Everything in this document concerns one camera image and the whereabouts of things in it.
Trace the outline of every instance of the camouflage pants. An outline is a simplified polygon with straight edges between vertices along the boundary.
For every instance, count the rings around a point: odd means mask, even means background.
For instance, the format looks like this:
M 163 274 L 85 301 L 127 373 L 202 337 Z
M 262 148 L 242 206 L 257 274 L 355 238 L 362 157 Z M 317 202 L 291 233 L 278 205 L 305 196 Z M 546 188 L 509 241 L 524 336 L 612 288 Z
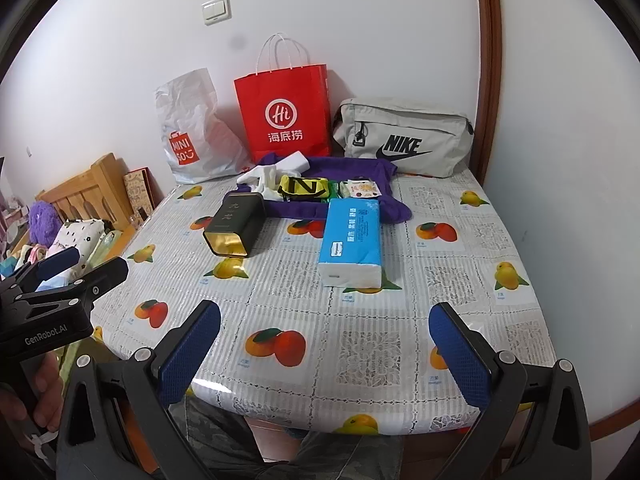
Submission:
M 400 473 L 401 436 L 311 431 L 291 462 L 265 463 L 242 416 L 196 397 L 185 397 L 169 411 L 217 480 L 393 480 Z

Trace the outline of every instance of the human hand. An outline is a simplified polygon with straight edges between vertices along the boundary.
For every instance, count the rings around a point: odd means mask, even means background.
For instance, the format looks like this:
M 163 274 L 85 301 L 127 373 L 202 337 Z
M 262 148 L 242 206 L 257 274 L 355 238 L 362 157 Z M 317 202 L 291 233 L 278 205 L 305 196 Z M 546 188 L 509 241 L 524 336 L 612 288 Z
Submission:
M 34 377 L 40 391 L 40 400 L 33 412 L 34 422 L 48 431 L 57 431 L 62 414 L 63 381 L 58 372 L 58 358 L 53 352 L 44 355 L 40 369 Z M 27 410 L 18 397 L 0 388 L 0 413 L 7 420 L 24 420 Z

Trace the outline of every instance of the blue gripper pad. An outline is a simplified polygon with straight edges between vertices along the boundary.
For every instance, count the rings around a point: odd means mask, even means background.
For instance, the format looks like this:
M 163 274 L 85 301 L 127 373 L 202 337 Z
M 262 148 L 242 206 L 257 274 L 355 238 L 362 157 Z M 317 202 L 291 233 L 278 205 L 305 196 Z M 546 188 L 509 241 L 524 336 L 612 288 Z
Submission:
M 39 280 L 46 281 L 53 278 L 63 270 L 70 269 L 80 260 L 80 253 L 75 247 L 68 247 L 59 253 L 38 263 L 36 275 Z
M 191 329 L 183 335 L 172 354 L 159 369 L 156 392 L 165 409 L 169 407 L 169 404 L 175 404 L 182 399 L 220 332 L 219 307 L 213 301 L 203 300 L 196 310 L 203 304 L 205 307 L 198 319 L 193 323 Z
M 429 332 L 466 403 L 484 410 L 491 397 L 491 376 L 444 309 L 429 313 Z

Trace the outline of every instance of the nike swoosh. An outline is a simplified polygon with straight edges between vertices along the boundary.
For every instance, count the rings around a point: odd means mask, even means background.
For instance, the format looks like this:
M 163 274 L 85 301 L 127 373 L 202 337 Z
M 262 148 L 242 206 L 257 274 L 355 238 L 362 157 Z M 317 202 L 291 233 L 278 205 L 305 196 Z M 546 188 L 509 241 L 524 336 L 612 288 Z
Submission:
M 402 160 L 403 158 L 409 158 L 410 156 L 424 155 L 425 153 L 430 152 L 420 152 L 420 153 L 401 153 L 400 155 L 386 155 L 382 152 L 382 146 L 380 146 L 376 152 L 376 158 L 386 158 L 389 162 L 393 162 L 395 160 Z

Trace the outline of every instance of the silver bolt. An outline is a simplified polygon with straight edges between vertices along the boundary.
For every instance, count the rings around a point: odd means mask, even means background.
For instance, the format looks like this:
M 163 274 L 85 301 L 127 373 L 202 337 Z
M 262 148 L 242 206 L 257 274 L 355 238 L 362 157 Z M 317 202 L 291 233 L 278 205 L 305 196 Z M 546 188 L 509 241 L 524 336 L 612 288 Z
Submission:
M 500 358 L 500 361 L 502 361 L 503 363 L 505 363 L 507 365 L 512 365 L 512 364 L 514 364 L 514 362 L 516 362 L 516 356 L 513 355 L 508 350 L 503 350 L 502 352 L 500 352 L 498 354 L 498 357 Z
M 78 361 L 76 361 L 76 364 L 80 368 L 82 368 L 84 366 L 87 366 L 90 362 L 91 362 L 91 358 L 87 354 L 84 354 L 78 358 Z
M 136 353 L 133 354 L 133 357 L 136 361 L 146 361 L 151 357 L 151 350 L 149 350 L 149 348 L 140 348 L 136 350 Z
M 566 359 L 560 359 L 558 366 L 565 372 L 570 372 L 574 369 L 574 366 L 571 364 L 571 362 L 567 361 Z

